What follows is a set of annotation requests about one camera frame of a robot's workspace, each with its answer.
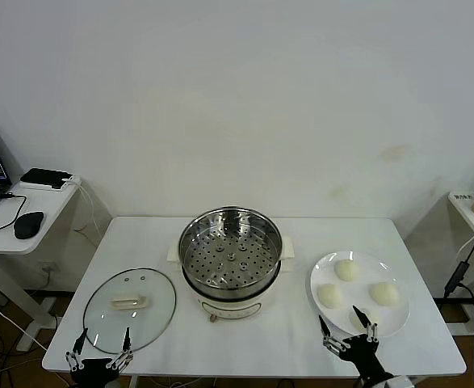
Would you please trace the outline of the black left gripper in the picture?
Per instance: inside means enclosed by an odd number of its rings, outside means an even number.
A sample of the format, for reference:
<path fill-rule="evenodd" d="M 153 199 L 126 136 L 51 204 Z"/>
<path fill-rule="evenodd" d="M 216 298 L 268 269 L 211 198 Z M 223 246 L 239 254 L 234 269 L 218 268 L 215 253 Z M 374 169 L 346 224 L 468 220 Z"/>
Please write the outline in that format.
<path fill-rule="evenodd" d="M 130 328 L 124 334 L 122 350 L 113 360 L 111 358 L 96 358 L 82 360 L 81 354 L 87 338 L 88 329 L 84 328 L 75 340 L 72 351 L 67 351 L 65 358 L 68 362 L 71 378 L 77 387 L 105 387 L 120 376 L 118 369 L 125 369 L 133 359 Z"/>

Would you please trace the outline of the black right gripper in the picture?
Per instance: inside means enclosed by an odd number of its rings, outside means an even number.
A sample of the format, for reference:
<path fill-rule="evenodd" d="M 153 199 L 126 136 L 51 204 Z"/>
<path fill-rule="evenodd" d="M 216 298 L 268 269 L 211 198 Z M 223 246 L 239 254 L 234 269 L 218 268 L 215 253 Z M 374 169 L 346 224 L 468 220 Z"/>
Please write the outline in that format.
<path fill-rule="evenodd" d="M 351 362 L 362 379 L 381 379 L 386 372 L 376 357 L 379 347 L 378 324 L 372 322 L 357 306 L 352 308 L 366 334 L 355 335 L 341 341 L 331 335 L 325 320 L 319 316 L 323 345 L 342 360 Z"/>

